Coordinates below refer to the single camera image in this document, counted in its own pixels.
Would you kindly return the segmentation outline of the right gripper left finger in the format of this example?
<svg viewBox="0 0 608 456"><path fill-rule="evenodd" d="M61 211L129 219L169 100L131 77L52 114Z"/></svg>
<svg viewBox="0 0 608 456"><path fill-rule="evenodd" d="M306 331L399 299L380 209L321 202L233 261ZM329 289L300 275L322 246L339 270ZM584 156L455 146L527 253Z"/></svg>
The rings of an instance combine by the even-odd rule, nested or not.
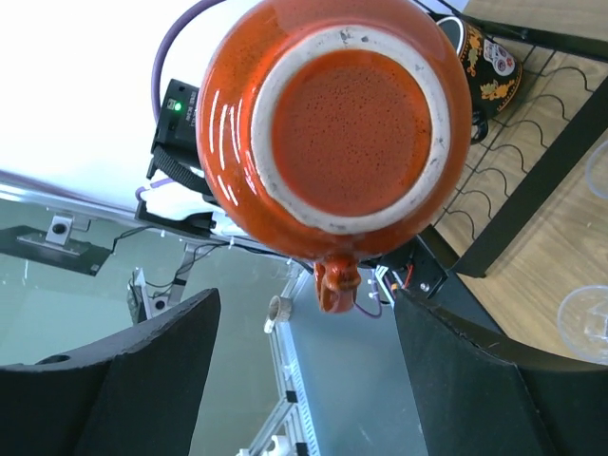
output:
<svg viewBox="0 0 608 456"><path fill-rule="evenodd" d="M131 328L1 369L4 455L186 455L216 342L203 290Z"/></svg>

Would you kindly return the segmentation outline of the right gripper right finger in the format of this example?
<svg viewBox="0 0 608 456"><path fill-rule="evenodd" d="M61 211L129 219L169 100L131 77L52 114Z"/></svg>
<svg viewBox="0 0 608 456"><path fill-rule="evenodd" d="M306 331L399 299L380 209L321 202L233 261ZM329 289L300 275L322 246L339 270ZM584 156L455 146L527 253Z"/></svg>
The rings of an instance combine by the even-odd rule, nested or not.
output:
<svg viewBox="0 0 608 456"><path fill-rule="evenodd" d="M429 454L606 454L606 367L526 346L407 292L394 313Z"/></svg>

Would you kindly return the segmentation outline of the small orange mug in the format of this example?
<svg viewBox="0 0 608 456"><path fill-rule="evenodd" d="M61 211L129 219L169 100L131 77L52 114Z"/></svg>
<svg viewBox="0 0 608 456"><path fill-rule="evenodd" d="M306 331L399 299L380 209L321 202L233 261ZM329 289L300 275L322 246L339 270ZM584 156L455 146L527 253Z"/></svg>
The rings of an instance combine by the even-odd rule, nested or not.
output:
<svg viewBox="0 0 608 456"><path fill-rule="evenodd" d="M409 1L262 1L210 62L196 113L215 198L248 235L314 265L326 313L360 261L420 233L471 137L464 69Z"/></svg>

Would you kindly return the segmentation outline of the black skull mug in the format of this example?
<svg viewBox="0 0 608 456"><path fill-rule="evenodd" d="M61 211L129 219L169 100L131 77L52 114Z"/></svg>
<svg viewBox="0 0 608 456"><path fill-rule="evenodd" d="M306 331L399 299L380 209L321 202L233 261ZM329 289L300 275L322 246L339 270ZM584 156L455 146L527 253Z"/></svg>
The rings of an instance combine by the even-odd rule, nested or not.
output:
<svg viewBox="0 0 608 456"><path fill-rule="evenodd" d="M437 26L453 45L465 70L472 102L471 143L484 140L488 121L500 114L516 95L523 78L523 64L505 47L479 28L447 16Z"/></svg>

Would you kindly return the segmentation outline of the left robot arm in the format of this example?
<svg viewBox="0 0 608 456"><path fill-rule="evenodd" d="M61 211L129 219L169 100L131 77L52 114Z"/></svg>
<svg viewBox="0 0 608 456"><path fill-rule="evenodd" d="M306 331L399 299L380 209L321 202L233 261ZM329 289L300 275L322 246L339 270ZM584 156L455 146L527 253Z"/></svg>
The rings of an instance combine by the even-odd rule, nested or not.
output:
<svg viewBox="0 0 608 456"><path fill-rule="evenodd" d="M199 90L171 80L161 103L147 182L136 192L135 218L194 237L218 233L229 221L201 171L196 140Z"/></svg>

